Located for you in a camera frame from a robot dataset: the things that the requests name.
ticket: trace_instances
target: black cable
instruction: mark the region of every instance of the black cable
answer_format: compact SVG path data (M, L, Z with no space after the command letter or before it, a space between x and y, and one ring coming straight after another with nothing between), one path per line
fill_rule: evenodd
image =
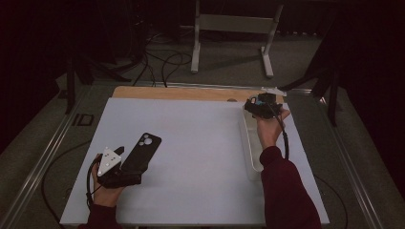
M334 188L331 187L330 184L328 184L325 180L323 180L322 178L320 178L317 175L313 175L315 178L321 180L324 184L326 184L335 194L336 196L339 198L340 202L342 203L343 206L343 210L345 211L345 227L344 229L347 229L349 226L349 215L348 215L348 209L346 208L346 204L343 201L343 199L340 197L340 195L336 192L336 190L334 190Z
M77 149L77 148L79 148L79 147L82 147L82 146L84 146L84 145L87 145L87 144L89 144L90 142L91 142L91 140L88 140L88 141L86 141L86 142L83 142L83 143L81 143L81 144L79 144L79 145L77 145L77 146L74 146L73 148L71 148L71 149L69 149L69 150L63 152L63 153L60 154L59 156L57 156L57 157L50 163L50 165L48 166L47 170L46 170L45 173L44 173L44 176L42 177L42 180L41 180L41 195L42 195L42 198L44 199L45 205L47 206L48 210L49 210L49 211L51 212L51 214L53 215L54 220L57 222L57 224L59 225L59 227L60 227L61 229L65 229L65 227L64 227L62 224L59 223L59 222L60 222L59 216L58 216L58 215L56 214L56 212L53 210L53 208L51 207L51 204L48 202L48 200L47 200L47 198L46 198L46 195L45 195L45 179L46 179L46 176L47 176L48 172L51 170L51 168L52 168L52 166L54 165L55 162L57 162L60 158L62 158L63 156L65 156L65 155L68 154L69 152L71 152L71 151L73 151L73 150L75 150L75 149Z
M286 156L285 159L289 159L289 145L288 145L288 135L286 133L286 129L284 128L283 121L280 120L279 116L274 112L273 108L267 104L267 106L271 109L271 112L273 113L274 117L277 119L278 123L280 124L281 130L283 132L283 139L284 139L284 148L286 150Z
M181 55L181 53L175 53L175 54L172 54L172 55L170 55L169 57L167 57L167 58L164 60L163 65L161 66L161 80L163 81L164 87L166 87L166 88L167 88L167 83L166 83L167 78L168 78L173 72L175 72L175 71L180 67L180 65L176 65L176 68L175 68L170 74L168 74L166 78L164 77L164 66L168 63L168 61L169 61L170 58L172 58L172 57L174 57L174 56L176 56L176 55L180 55L180 57L181 57L181 62L182 62L182 55Z
M170 64L170 65L186 65L186 64L190 63L191 60L192 60L192 57L191 57L190 54L177 52L177 51L175 51L175 50L148 50L148 51L164 51L164 52L168 51L168 52L175 52L177 55L185 55L185 56L187 56L187 57L189 58L189 60L188 60L188 61L185 61L185 62L173 63L173 62L167 61L167 58L166 58L166 59L162 59L162 58L160 58L160 57L158 57L158 56L155 56L155 55L151 54L150 52L146 52L146 54L148 54L148 55L150 55L150 56L152 56L152 57L155 57L155 58L157 58L158 60L161 60L161 61L163 61L163 62L166 61L167 64Z
M146 68L148 67L148 56L146 55L146 53L143 55L144 56L144 59L145 59L145 63L144 63L144 67L143 67L143 69L142 69L142 71L140 72L140 74L137 76L137 78L135 79L135 81L134 81L134 83L132 84L132 86L135 86L136 84L137 84L137 82L138 82L138 80L142 77L142 75L143 75L143 73L145 73L145 71L146 71Z
M92 170L93 170L93 166L95 166L97 163L99 163L101 161L101 156L97 157L96 159L94 159L92 161L92 164L89 167L89 170L87 171L87 178L86 178L86 188L87 188L87 193L86 193L86 197L87 197L87 207L90 207L93 205L93 198L92 198L92 194L95 193L100 187L101 185L96 188L93 192L90 191L90 176L92 174Z
M174 50L152 50L152 51L164 51L164 52L165 52L165 51L169 51L169 52L174 52L174 54L168 56L166 59L162 59L162 58L160 58L160 57L158 57L158 56L155 56L155 55L151 54L150 52L146 52L148 55L153 56L153 57L157 58L158 60L163 61L163 65L161 66L160 73L161 73L161 80L162 80L162 82L163 82L164 87L166 87L166 88L167 88L167 79L169 78L169 76L170 76L172 73L174 73L181 65L186 65L186 64L190 63L191 60L192 60L191 55L186 54L186 53L177 52L177 51L174 51ZM173 58L173 57L175 57L175 56L177 56L177 55L179 55L180 58L181 58L181 62L180 62L180 63L173 63L173 62L170 62L170 61L169 61L169 59L171 59L171 58ZM186 56L189 58L188 61L185 61L185 62L182 61L184 55L186 55ZM164 76L164 67L166 66L166 64L175 65L176 68L175 68L172 72L170 72L167 76Z

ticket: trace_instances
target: right hand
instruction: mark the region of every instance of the right hand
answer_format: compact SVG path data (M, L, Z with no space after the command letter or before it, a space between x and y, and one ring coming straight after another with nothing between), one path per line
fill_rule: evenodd
M280 109L279 118L282 121L283 126L283 120L289 116L289 114L289 110L286 110L283 107ZM267 147L275 146L277 139L282 132L282 128L277 121L277 118L273 117L270 119L264 119L256 115L254 117L257 120L257 135L259 136L263 150Z

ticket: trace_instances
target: metal rail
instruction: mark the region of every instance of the metal rail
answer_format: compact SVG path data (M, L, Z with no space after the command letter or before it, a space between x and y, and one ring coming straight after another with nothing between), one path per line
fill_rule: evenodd
M15 228L15 226L17 225L18 220L23 214L27 204L31 200L36 187L41 182L45 171L52 162L57 149L59 148L63 138L65 137L65 134L68 132L74 119L75 111L77 110L77 107L82 99L85 97L85 94L87 94L85 90L86 87L83 87L79 93L78 101L73 107L72 111L70 112L70 114L67 114L63 117L58 128L53 134L51 141L48 143L46 149L42 153L41 158L38 159L32 170L30 171L8 212L1 219L0 228L11 229Z

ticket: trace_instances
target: metal stand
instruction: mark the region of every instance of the metal stand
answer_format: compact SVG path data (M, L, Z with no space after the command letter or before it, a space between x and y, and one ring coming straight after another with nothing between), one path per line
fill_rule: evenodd
M200 61L200 30L207 31L241 31L252 33L268 34L266 46L262 47L261 53L266 70L266 77L273 77L273 70L270 64L268 52L277 29L283 5L277 7L277 11L273 18L260 17L242 17L242 16L227 16L213 15L200 13L200 0L196 0L196 18L194 26L194 50L191 61L191 72L199 71Z

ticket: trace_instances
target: table surface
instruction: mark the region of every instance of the table surface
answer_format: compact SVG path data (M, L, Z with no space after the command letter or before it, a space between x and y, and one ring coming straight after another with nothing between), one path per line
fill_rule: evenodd
M85 174L95 155L105 146L132 149L138 138L148 132L160 136L162 143L143 174L142 184L127 188L122 194L118 222L264 225L262 184L248 179L242 145L235 144L241 142L238 121L243 118L242 106L257 93L262 91L116 88L100 119L61 223L87 221L88 210L83 204ZM238 102L224 102L229 98ZM298 153L291 161L296 164L321 221L328 223L292 115L286 123L293 142L290 149ZM283 150L283 140L277 144Z

